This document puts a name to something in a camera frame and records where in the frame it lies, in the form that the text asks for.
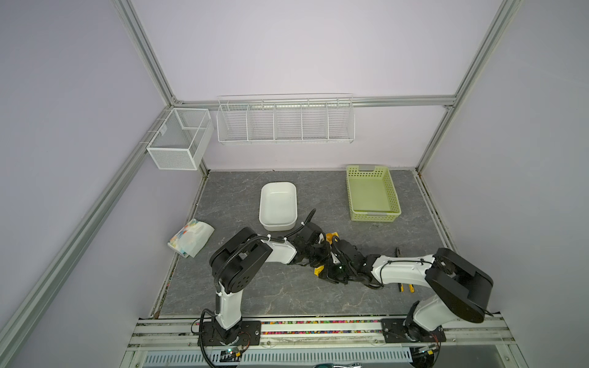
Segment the yellow paper napkin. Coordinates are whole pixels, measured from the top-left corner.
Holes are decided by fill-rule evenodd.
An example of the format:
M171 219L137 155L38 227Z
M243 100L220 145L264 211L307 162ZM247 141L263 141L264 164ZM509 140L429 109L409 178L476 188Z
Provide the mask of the yellow paper napkin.
M334 242L334 238L336 238L338 236L339 236L339 234L337 232L326 234L325 242L328 243L328 248L331 248L331 246L333 245L333 242ZM327 262L324 262L322 265L319 265L314 269L314 274L319 277L321 275L321 273L326 270L327 270Z

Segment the white oval plastic tub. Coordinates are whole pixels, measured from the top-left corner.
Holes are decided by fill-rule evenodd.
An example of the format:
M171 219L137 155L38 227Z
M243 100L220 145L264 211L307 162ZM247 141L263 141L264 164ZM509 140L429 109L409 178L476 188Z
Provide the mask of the white oval plastic tub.
M270 182L261 190L259 222L269 232L294 228L298 219L297 189L291 182Z

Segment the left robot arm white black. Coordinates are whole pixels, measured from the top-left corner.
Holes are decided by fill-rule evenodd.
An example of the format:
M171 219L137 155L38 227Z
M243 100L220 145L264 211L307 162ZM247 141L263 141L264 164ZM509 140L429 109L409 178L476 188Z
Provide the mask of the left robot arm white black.
M330 257L322 229L307 218L285 236L259 235L242 228L210 258L216 308L213 326L224 340L239 334L242 323L242 291L266 263L319 267Z

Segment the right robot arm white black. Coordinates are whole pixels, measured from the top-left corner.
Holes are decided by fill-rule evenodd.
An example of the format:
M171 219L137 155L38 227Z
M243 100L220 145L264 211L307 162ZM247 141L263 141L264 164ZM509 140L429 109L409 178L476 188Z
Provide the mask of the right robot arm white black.
M356 246L333 236L330 250L314 268L320 279L344 285L358 282L373 290L386 285L418 285L433 291L428 299L414 302L405 320L391 330L395 340L440 341L444 324L455 320L481 324L490 314L492 278L449 248L413 258L364 256Z

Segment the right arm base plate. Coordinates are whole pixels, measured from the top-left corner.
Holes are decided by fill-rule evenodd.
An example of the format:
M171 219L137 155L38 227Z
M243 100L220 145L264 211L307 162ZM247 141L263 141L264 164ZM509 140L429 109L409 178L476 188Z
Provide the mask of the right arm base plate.
M407 327L404 318L384 318L380 321L386 343L443 343L446 334L442 327L427 331L416 324Z

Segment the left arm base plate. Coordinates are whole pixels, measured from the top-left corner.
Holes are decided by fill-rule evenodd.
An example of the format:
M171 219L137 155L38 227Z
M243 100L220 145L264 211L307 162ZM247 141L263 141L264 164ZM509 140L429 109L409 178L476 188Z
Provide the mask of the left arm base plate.
M203 327L199 328L199 332L199 339L205 347L258 346L262 336L262 322L260 320L241 320L234 327L225 330L217 320L206 320Z

